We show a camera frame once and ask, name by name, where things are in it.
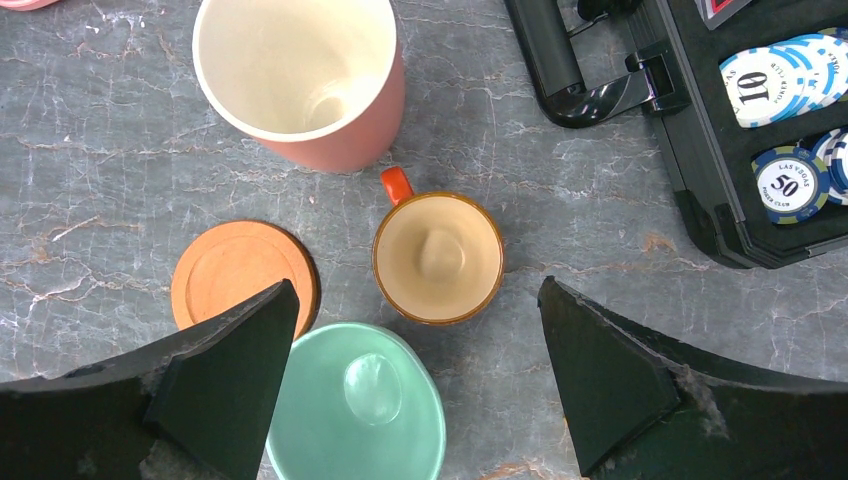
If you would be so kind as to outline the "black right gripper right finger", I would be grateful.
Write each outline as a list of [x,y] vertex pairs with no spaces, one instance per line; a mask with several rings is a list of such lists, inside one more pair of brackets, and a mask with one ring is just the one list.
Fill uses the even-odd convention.
[[590,477],[681,399],[660,360],[555,277],[537,306],[580,473]]

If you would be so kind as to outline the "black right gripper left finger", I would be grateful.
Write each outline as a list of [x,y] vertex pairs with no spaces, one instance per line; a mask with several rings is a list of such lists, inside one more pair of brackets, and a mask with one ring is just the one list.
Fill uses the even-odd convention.
[[254,479],[300,302],[281,280],[178,334],[144,423],[226,479]]

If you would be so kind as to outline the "pink mug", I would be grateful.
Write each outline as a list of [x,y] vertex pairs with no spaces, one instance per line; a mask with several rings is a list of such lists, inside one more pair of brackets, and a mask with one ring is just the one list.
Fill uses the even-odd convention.
[[204,1],[192,54],[214,110],[298,165],[360,170],[399,132],[404,62],[389,1]]

